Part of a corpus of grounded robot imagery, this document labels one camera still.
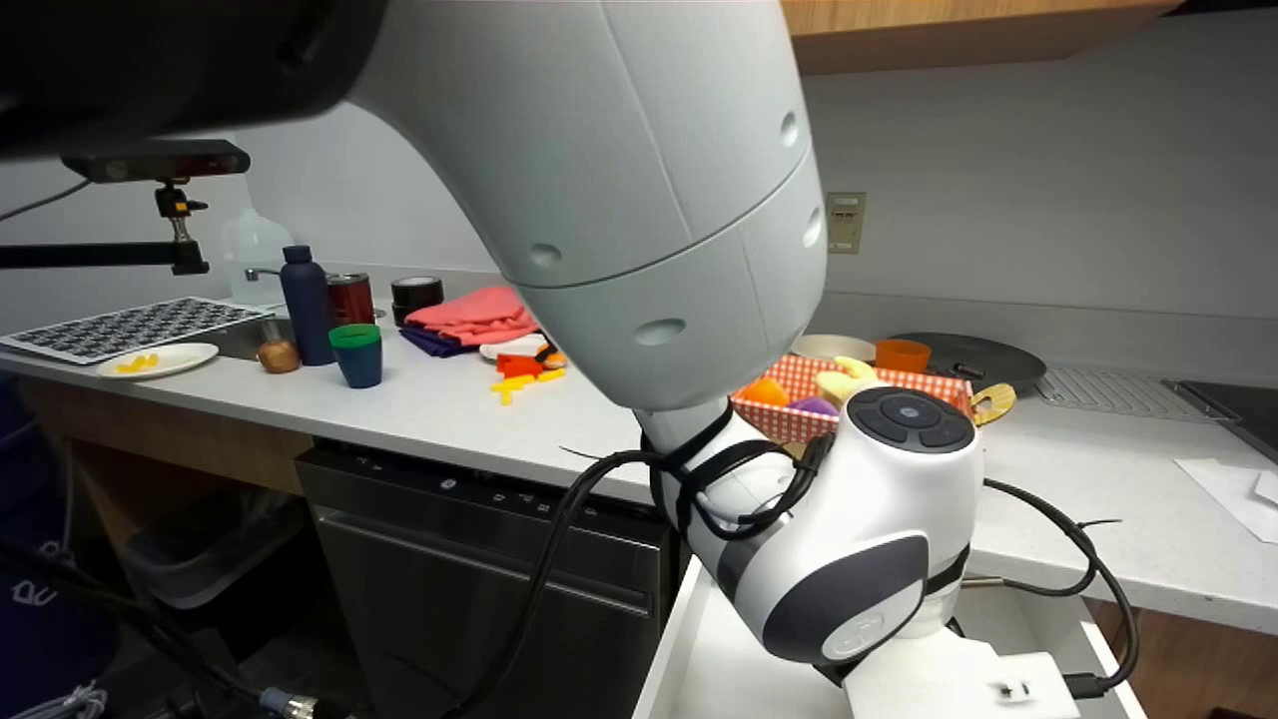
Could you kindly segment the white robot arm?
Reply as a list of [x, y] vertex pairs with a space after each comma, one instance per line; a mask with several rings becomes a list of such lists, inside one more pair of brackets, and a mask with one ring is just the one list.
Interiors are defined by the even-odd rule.
[[357, 104], [644, 426], [656, 509], [780, 658], [957, 658], [970, 422], [847, 405], [791, 459], [731, 397], [808, 327], [825, 214], [780, 0], [0, 0], [0, 157]]

